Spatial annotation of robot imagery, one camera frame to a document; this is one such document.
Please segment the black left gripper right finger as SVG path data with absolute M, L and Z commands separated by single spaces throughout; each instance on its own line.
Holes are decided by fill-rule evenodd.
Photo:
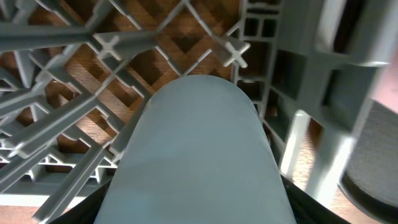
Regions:
M 281 179 L 297 223 L 349 224 L 345 219 L 311 198 L 283 175 Z

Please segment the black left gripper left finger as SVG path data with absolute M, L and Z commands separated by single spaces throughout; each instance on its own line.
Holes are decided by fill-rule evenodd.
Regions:
M 71 210 L 51 221 L 50 224 L 94 224 L 110 184 L 111 181 L 108 181 Z

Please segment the blue cup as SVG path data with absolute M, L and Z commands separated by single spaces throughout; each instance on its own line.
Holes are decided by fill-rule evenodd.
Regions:
M 189 75 L 163 86 L 140 117 L 96 223 L 294 223 L 248 96 Z

